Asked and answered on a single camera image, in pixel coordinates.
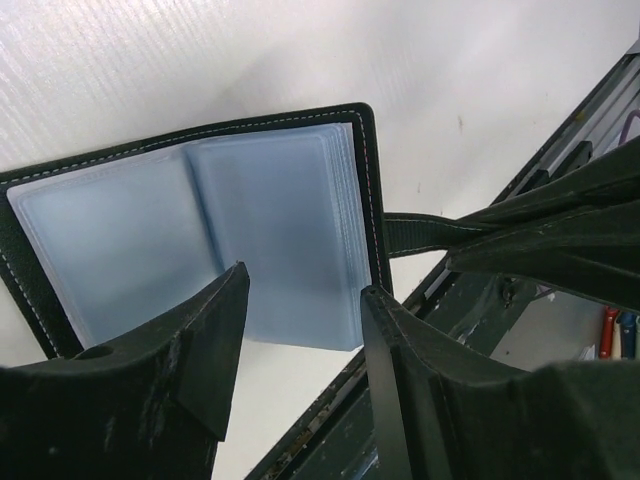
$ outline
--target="red object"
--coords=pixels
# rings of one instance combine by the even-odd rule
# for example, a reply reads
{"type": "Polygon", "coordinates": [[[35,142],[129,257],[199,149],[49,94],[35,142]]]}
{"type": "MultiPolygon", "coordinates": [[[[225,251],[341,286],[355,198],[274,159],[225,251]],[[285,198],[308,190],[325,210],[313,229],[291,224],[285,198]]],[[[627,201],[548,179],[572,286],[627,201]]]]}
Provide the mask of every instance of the red object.
{"type": "Polygon", "coordinates": [[[600,337],[599,358],[611,357],[611,345],[613,344],[613,323],[620,310],[612,307],[604,307],[604,320],[602,322],[602,337],[600,337]]]}

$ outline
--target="white surface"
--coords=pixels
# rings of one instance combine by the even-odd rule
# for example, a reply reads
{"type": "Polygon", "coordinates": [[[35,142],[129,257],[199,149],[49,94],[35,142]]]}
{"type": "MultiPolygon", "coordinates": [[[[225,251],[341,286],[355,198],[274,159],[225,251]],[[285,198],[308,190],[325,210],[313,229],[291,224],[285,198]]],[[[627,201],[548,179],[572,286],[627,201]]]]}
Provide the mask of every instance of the white surface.
{"type": "MultiPolygon", "coordinates": [[[[4,0],[0,168],[365,101],[386,209],[457,217],[504,187],[633,44],[638,19],[637,0],[4,0]]],[[[394,262],[397,296],[437,257],[394,262]]],[[[0,307],[0,363],[41,358],[11,301],[0,307]]],[[[218,479],[241,478],[346,362],[277,347],[264,355],[263,373],[240,372],[218,479]],[[286,396],[253,383],[281,382],[285,358],[299,369],[286,396]],[[236,415],[247,396],[259,416],[236,415]],[[279,404],[287,415],[269,408],[279,404]]]]}

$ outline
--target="black leather cover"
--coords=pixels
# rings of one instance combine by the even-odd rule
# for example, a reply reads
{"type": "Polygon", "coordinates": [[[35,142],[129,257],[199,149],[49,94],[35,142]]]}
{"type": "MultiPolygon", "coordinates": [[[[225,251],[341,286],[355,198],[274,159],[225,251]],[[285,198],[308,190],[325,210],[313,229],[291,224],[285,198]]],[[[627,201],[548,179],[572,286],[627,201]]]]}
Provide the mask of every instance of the black leather cover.
{"type": "Polygon", "coordinates": [[[47,356],[73,356],[82,347],[7,200],[9,188],[187,141],[328,123],[352,124],[371,277],[374,285],[392,293],[382,228],[376,132],[368,105],[337,105],[205,125],[0,174],[0,275],[47,356]]]}
{"type": "Polygon", "coordinates": [[[362,292],[362,328],[378,478],[640,478],[638,362],[522,372],[375,287],[362,292]]]}

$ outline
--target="white stitching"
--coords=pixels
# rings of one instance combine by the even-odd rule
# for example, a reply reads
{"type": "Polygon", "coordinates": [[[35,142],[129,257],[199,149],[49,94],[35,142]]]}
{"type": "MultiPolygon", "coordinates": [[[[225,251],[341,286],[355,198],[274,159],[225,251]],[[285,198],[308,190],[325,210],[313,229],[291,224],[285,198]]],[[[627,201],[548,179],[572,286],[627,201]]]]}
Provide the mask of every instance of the white stitching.
{"type": "Polygon", "coordinates": [[[393,250],[389,252],[389,255],[398,255],[399,253],[409,253],[409,252],[417,252],[418,250],[433,251],[433,250],[441,250],[444,248],[448,248],[445,245],[429,245],[428,247],[418,247],[418,248],[409,248],[407,250],[393,250]]]}
{"type": "Polygon", "coordinates": [[[29,308],[31,308],[31,311],[35,315],[36,320],[38,320],[38,323],[40,324],[40,327],[42,328],[42,331],[46,335],[47,340],[49,340],[49,344],[51,345],[51,348],[53,348],[53,351],[55,352],[55,354],[57,356],[60,356],[60,352],[58,352],[58,349],[56,348],[55,344],[53,343],[53,340],[49,336],[49,332],[47,332],[47,329],[44,327],[44,323],[42,323],[42,319],[40,318],[40,315],[38,315],[38,312],[36,312],[36,309],[33,307],[33,304],[29,300],[29,297],[27,297],[27,293],[24,291],[24,288],[22,288],[22,285],[18,281],[18,277],[16,277],[16,274],[14,273],[13,269],[11,268],[11,265],[9,264],[9,260],[7,260],[7,257],[5,257],[5,255],[2,252],[2,250],[0,250],[0,255],[2,256],[2,260],[4,261],[5,265],[7,266],[7,269],[9,270],[9,273],[13,277],[13,281],[16,282],[16,285],[20,289],[20,292],[22,293],[22,296],[27,301],[27,304],[29,305],[29,308]]]}
{"type": "MultiPolygon", "coordinates": [[[[90,165],[92,163],[100,162],[100,161],[106,160],[106,159],[122,157],[124,155],[129,154],[129,153],[134,153],[134,152],[143,150],[144,148],[155,147],[155,146],[158,146],[158,145],[162,145],[162,144],[169,143],[169,142],[174,142],[174,141],[177,141],[177,140],[184,140],[184,139],[189,138],[189,137],[195,137],[195,136],[201,136],[201,135],[209,135],[209,134],[216,133],[216,132],[223,132],[223,131],[226,131],[226,130],[233,130],[233,129],[244,128],[244,127],[269,125],[269,124],[273,124],[273,123],[288,122],[288,121],[292,121],[292,120],[306,120],[306,119],[310,119],[310,118],[326,117],[326,116],[330,116],[330,115],[340,115],[340,114],[344,114],[344,113],[353,113],[353,114],[355,114],[358,117],[358,121],[360,123],[360,131],[362,133],[362,147],[363,147],[363,151],[364,151],[365,176],[367,177],[367,191],[368,191],[368,194],[369,194],[369,212],[371,214],[371,229],[372,229],[372,232],[373,232],[374,248],[376,250],[376,261],[377,261],[377,264],[378,264],[377,265],[378,266],[378,278],[380,280],[380,284],[382,285],[382,283],[383,283],[382,282],[382,264],[380,262],[380,253],[378,251],[379,248],[378,248],[378,236],[377,236],[377,232],[376,232],[376,225],[375,225],[375,221],[374,221],[374,218],[373,218],[373,193],[372,193],[372,189],[371,189],[371,179],[370,179],[370,176],[369,176],[369,157],[367,155],[367,138],[366,138],[366,135],[364,133],[364,122],[362,120],[362,116],[358,112],[356,112],[355,110],[343,110],[343,111],[340,111],[340,112],[318,113],[316,115],[307,115],[307,116],[303,116],[303,117],[281,118],[281,119],[276,119],[276,120],[270,120],[268,122],[248,123],[248,124],[244,124],[244,125],[230,125],[228,127],[214,128],[214,129],[211,129],[211,130],[206,130],[204,132],[193,132],[193,133],[189,133],[187,135],[182,135],[182,136],[179,136],[179,137],[171,137],[171,138],[167,138],[165,140],[160,140],[159,142],[150,143],[148,145],[145,145],[142,148],[132,148],[131,150],[126,150],[124,152],[112,153],[112,154],[106,155],[104,157],[95,158],[95,159],[92,159],[92,160],[85,160],[85,161],[79,162],[79,163],[74,163],[73,165],[68,165],[66,167],[56,168],[56,169],[54,169],[52,171],[46,170],[44,172],[40,172],[40,173],[37,173],[37,174],[34,173],[34,174],[31,174],[31,175],[27,175],[25,177],[12,178],[10,180],[5,180],[3,182],[0,182],[0,185],[6,185],[7,183],[18,182],[18,181],[21,181],[21,180],[28,180],[29,178],[36,177],[36,176],[46,177],[46,176],[50,175],[51,173],[54,173],[54,172],[57,172],[57,171],[60,171],[60,170],[66,170],[66,169],[69,169],[69,168],[78,167],[80,165],[90,165]]],[[[4,256],[4,254],[1,251],[0,251],[0,255],[2,255],[2,259],[4,260],[5,264],[7,265],[7,268],[9,269],[9,272],[11,273],[11,276],[15,280],[16,285],[18,285],[18,288],[20,289],[20,292],[22,293],[22,296],[27,301],[27,304],[29,305],[29,307],[31,307],[31,311],[33,312],[33,314],[36,316],[36,319],[38,320],[38,323],[42,327],[42,330],[44,331],[47,339],[49,340],[49,343],[51,344],[51,347],[55,351],[56,355],[60,356],[60,354],[58,352],[58,349],[56,348],[56,346],[51,341],[51,337],[49,336],[49,333],[45,329],[44,324],[42,323],[42,320],[41,320],[40,316],[36,312],[35,308],[31,304],[31,301],[27,297],[27,294],[23,290],[22,285],[20,285],[20,282],[18,282],[17,277],[13,273],[13,270],[11,269],[11,266],[9,265],[9,262],[7,261],[7,258],[4,256]]]]}
{"type": "Polygon", "coordinates": [[[404,219],[404,218],[385,218],[384,219],[385,223],[386,222],[413,222],[413,223],[425,223],[425,224],[431,224],[431,223],[435,223],[436,225],[446,225],[448,227],[451,228],[457,228],[460,230],[469,230],[472,232],[484,232],[483,228],[477,228],[477,227],[465,227],[463,225],[452,225],[450,223],[439,223],[437,220],[418,220],[418,219],[404,219]]]}

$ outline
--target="card holder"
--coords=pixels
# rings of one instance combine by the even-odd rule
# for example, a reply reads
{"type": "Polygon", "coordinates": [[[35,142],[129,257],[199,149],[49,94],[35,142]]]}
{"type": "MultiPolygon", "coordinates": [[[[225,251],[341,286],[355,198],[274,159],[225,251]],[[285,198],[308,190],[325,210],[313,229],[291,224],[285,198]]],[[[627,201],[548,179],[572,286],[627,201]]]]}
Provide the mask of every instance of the card holder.
{"type": "Polygon", "coordinates": [[[391,290],[363,104],[201,127],[5,176],[0,273],[50,356],[125,333],[238,260],[251,277],[245,335],[259,341],[352,350],[360,290],[391,290]]]}

